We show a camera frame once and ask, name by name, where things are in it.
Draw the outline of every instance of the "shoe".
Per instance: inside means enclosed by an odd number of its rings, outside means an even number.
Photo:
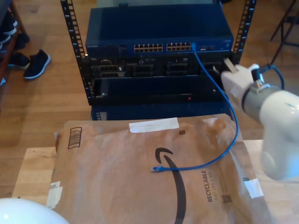
[[[29,67],[30,60],[20,52],[13,53],[10,57],[8,66],[18,67],[20,69],[27,69]]]
[[[25,44],[30,41],[30,38],[27,36],[27,34],[18,34],[18,38],[15,42],[14,49],[19,50],[25,48]]]
[[[43,50],[39,50],[36,55],[30,56],[30,64],[25,70],[23,77],[25,79],[39,77],[45,71],[45,68],[50,61],[50,55],[47,55]]]
[[[18,22],[14,19],[13,15],[7,11],[0,27],[0,33],[12,35],[17,32],[17,29],[15,28],[17,25]]]
[[[10,35],[0,33],[0,43],[6,43],[10,40]]]

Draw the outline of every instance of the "white label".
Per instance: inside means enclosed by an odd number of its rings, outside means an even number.
[[[52,183],[48,194],[46,206],[53,209],[58,204],[62,193],[62,187],[60,187],[60,181]]]
[[[129,124],[130,132],[143,133],[179,128],[177,118],[143,121]]]
[[[260,183],[258,182],[258,179],[244,181],[244,184],[245,184],[251,198],[263,196],[263,192],[262,192]]]

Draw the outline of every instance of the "barcode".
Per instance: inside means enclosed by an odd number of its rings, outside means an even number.
[[[232,202],[232,198],[230,195],[222,195],[223,203]]]
[[[70,139],[69,139],[68,149],[80,147],[81,134],[82,134],[81,127],[73,127],[70,129]]]

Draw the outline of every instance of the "white round object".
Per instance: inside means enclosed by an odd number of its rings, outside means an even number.
[[[53,210],[19,198],[0,199],[1,224],[69,224]]]
[[[264,141],[262,167],[274,180],[299,175],[299,97],[278,91],[266,98],[260,110]]]

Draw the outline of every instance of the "network device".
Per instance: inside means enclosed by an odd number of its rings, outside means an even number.
[[[183,103],[188,108],[184,113],[189,111],[187,116],[194,116],[210,112],[202,106],[194,110],[192,103],[222,103],[220,93],[198,66],[191,43],[196,43],[198,57],[222,86],[219,74],[225,69],[223,59],[228,57],[233,64],[239,63],[256,0],[245,0],[234,47],[219,4],[92,9],[87,53],[72,0],[61,0],[61,6],[88,103],[97,111],[94,113],[105,106],[114,111],[121,105],[143,105],[142,114],[146,110],[149,116],[140,119],[146,119],[156,112],[157,105],[164,108]],[[126,119],[131,113],[122,114]],[[156,114],[162,118],[161,110]]]
[[[231,51],[234,37],[221,5],[159,5],[91,9],[86,49],[93,57]]]

